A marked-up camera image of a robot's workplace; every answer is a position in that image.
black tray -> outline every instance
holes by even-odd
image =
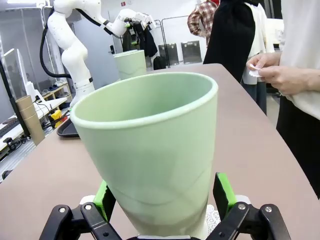
[[[70,118],[58,128],[56,133],[63,138],[79,138],[75,125]]]

green cup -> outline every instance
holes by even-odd
[[[129,79],[147,73],[144,50],[124,51],[113,55],[121,80]]]
[[[73,107],[82,142],[140,234],[208,236],[217,92],[206,75],[157,73],[102,87]]]

plaid shirt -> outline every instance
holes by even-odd
[[[211,34],[212,24],[214,22],[214,14],[218,8],[219,0],[206,0],[205,2],[198,4],[192,13],[188,17],[188,27],[190,33],[199,36],[203,30],[199,26],[199,20],[201,20],[204,27],[204,34]],[[206,37],[206,44],[208,45],[210,37]]]

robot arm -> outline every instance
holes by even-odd
[[[131,9],[122,9],[115,21],[110,22],[101,16],[101,0],[55,0],[55,12],[49,17],[47,24],[53,38],[64,50],[61,60],[73,80],[75,97],[70,104],[71,107],[95,90],[90,71],[85,64],[88,50],[79,41],[66,21],[73,9],[81,9],[100,27],[106,29],[109,34],[119,37],[126,32],[129,22],[141,23],[143,28],[149,24],[156,26],[150,15]]]

keyboard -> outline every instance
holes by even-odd
[[[5,134],[10,132],[14,127],[18,126],[20,124],[19,120],[17,118],[14,118],[13,120],[9,121],[3,128],[0,129],[0,138],[2,138]]]

